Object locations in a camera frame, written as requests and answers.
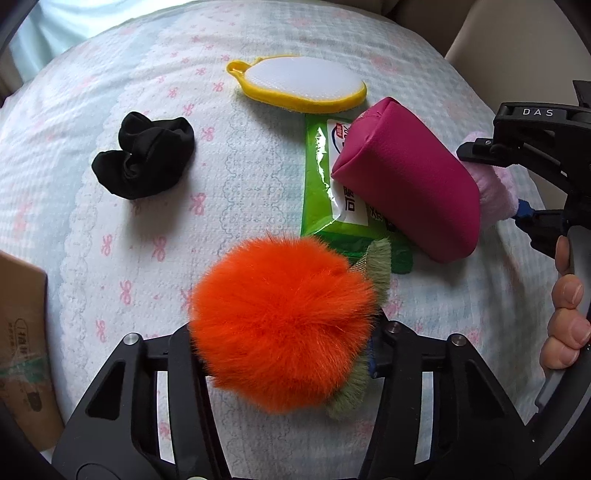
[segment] human hand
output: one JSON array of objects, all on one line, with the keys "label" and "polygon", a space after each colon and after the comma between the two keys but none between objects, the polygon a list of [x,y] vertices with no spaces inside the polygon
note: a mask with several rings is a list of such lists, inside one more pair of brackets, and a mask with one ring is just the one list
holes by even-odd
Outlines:
[{"label": "human hand", "polygon": [[591,337],[591,324],[576,310],[583,299],[583,284],[575,275],[566,274],[569,256],[569,240],[561,236],[556,243],[556,270],[562,276],[552,289],[555,311],[540,354],[542,367],[551,369],[570,367]]}]

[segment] orange fur pompom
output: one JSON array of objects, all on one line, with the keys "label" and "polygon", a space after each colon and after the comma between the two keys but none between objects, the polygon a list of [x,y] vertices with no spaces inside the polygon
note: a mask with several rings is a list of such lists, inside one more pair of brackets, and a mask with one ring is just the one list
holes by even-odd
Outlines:
[{"label": "orange fur pompom", "polygon": [[189,328],[216,385],[268,412],[327,401],[366,346],[375,293],[319,240],[231,250],[191,294]]}]

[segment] plastic package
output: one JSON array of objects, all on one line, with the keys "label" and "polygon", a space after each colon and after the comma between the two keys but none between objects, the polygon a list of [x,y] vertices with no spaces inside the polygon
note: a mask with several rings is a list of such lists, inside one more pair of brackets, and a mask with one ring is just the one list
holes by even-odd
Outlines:
[{"label": "plastic package", "polygon": [[392,272],[413,267],[411,242],[379,212],[330,176],[350,126],[347,120],[306,115],[306,182],[301,234],[316,235],[356,262],[374,240],[389,238]]}]

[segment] cardboard box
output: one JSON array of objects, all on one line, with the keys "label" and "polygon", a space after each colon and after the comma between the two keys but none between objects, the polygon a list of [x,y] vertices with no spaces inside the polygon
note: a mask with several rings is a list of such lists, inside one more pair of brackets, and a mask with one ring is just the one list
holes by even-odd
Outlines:
[{"label": "cardboard box", "polygon": [[0,251],[0,398],[39,451],[64,429],[47,357],[46,287],[43,270]]}]

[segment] fabric surface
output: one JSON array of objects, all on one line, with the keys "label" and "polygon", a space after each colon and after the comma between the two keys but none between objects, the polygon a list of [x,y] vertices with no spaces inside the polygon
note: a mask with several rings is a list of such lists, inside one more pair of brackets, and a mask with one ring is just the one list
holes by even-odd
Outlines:
[{"label": "fabric surface", "polygon": [[[232,58],[282,53],[358,72],[368,104],[392,96],[450,151],[469,132],[492,133],[493,113],[420,37],[329,3],[198,2],[56,58],[0,109],[0,249],[48,273],[48,347],[66,419],[125,334],[166,335],[187,322],[191,286],[230,246],[266,231],[299,232],[304,115],[245,98],[225,72]],[[130,111],[185,116],[197,140],[176,187],[134,202],[107,192],[90,168],[98,152],[117,148]],[[519,196],[542,208],[527,173],[512,172]],[[538,354],[555,275],[552,260],[513,222],[501,222],[464,261],[438,265],[417,254],[411,274],[392,276],[385,311],[424,335],[467,334],[529,417],[543,382]],[[212,389],[233,475],[355,477],[381,392],[379,381],[370,385],[342,422],[320,409],[269,416]],[[160,381],[160,438],[170,459],[165,391]],[[427,408],[423,419],[419,458],[428,452]]]},{"label": "fabric surface", "polygon": [[[130,18],[190,0],[39,0],[11,40],[19,77],[26,82],[53,58]],[[336,4],[389,13],[398,0],[333,0]]]}]

